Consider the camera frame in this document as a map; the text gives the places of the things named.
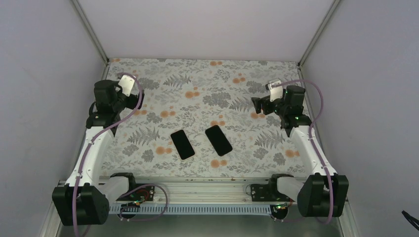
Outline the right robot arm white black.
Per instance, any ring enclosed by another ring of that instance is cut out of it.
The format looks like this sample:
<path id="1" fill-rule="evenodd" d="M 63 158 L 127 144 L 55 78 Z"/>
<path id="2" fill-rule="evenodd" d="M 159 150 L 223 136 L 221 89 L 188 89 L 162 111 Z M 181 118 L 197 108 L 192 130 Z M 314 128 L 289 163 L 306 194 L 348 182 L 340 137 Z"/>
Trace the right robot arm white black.
<path id="1" fill-rule="evenodd" d="M 282 88 L 273 83 L 265 87 L 268 96 L 251 99 L 255 111 L 280 117 L 281 128 L 299 151 L 308 177 L 301 182 L 292 175 L 273 174 L 267 184 L 251 185 L 252 201 L 295 201 L 301 216 L 325 217 L 327 222 L 341 216 L 349 181 L 336 172 L 319 148 L 313 122 L 303 113 L 305 89 L 297 85 Z"/>

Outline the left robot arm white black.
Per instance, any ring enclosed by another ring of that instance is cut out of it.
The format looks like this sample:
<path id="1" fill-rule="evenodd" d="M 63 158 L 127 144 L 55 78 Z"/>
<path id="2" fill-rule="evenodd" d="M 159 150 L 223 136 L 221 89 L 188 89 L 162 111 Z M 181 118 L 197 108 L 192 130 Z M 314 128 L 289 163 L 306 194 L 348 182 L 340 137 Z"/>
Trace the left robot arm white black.
<path id="1" fill-rule="evenodd" d="M 95 101 L 86 121 L 83 147 L 77 163 L 61 187 L 54 188 L 52 200 L 64 226 L 101 225 L 110 205 L 120 196 L 126 200 L 137 195 L 132 174 L 113 174 L 99 184 L 100 169 L 118 125 L 128 118 L 120 113 L 141 108 L 144 90 L 136 78 L 122 76 L 119 81 L 101 80 L 94 85 Z"/>

